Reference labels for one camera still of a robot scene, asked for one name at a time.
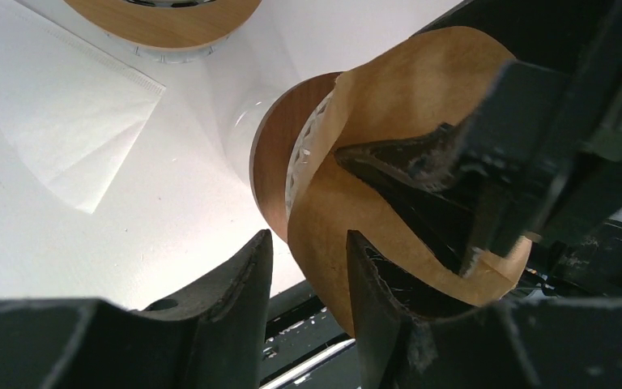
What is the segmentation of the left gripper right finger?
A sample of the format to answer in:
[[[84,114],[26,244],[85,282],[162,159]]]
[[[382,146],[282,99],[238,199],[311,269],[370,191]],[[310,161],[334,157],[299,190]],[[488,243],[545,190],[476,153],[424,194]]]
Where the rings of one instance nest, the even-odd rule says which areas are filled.
[[[364,388],[622,388],[622,298],[469,306],[347,233]]]

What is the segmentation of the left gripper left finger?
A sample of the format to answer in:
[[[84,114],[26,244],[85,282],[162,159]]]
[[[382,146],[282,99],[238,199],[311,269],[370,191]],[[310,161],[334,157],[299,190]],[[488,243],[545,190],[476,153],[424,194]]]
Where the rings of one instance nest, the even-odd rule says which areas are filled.
[[[272,267],[262,230],[144,310],[0,300],[0,388],[256,388]]]

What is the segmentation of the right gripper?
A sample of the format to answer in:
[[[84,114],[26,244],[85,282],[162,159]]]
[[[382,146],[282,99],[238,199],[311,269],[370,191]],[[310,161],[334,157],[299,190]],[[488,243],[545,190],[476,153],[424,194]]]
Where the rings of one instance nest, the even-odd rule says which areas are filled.
[[[456,27],[513,55],[473,113],[335,161],[458,276],[525,235],[524,289],[622,296],[622,1],[465,1],[422,33]]]

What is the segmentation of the brown paper coffee filter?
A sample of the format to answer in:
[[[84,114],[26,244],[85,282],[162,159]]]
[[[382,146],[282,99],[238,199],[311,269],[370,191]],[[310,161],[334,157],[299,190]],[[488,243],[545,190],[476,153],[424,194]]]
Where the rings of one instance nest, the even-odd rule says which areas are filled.
[[[342,169],[333,151],[432,132],[460,122],[483,98],[512,54],[474,28],[413,36],[342,73],[316,129],[288,218],[292,255],[341,328],[354,331],[347,274],[347,232],[361,232],[383,255],[436,290],[473,306],[503,297],[526,266],[531,242],[520,237],[506,257],[484,253],[462,278],[446,269],[369,186]]]

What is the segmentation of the clear glass with brown band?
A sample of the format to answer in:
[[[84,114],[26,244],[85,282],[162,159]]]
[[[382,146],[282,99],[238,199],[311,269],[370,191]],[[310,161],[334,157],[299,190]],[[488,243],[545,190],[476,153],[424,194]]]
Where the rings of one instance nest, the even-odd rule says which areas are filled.
[[[221,135],[228,167],[246,187],[250,187],[249,161],[254,139],[264,116],[278,97],[278,93],[268,90],[248,94],[235,109]]]

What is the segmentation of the white paper coffee filter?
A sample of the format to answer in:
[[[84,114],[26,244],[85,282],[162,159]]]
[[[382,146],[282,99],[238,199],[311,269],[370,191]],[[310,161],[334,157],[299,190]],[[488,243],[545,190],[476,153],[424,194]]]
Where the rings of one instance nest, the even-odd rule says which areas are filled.
[[[17,1],[0,1],[0,129],[32,175],[92,213],[164,86]]]

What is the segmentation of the grey glass carafe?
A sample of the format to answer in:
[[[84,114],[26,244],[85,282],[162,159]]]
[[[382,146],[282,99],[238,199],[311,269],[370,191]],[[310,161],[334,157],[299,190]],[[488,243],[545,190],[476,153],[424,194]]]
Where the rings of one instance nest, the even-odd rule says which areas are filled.
[[[202,45],[199,47],[185,49],[166,49],[140,45],[119,36],[113,35],[109,32],[104,32],[104,34],[111,41],[114,41],[122,48],[128,50],[134,56],[163,64],[182,64],[206,58],[212,55],[231,36],[231,34],[228,34],[222,38],[219,38],[216,41],[212,41],[206,45]]]

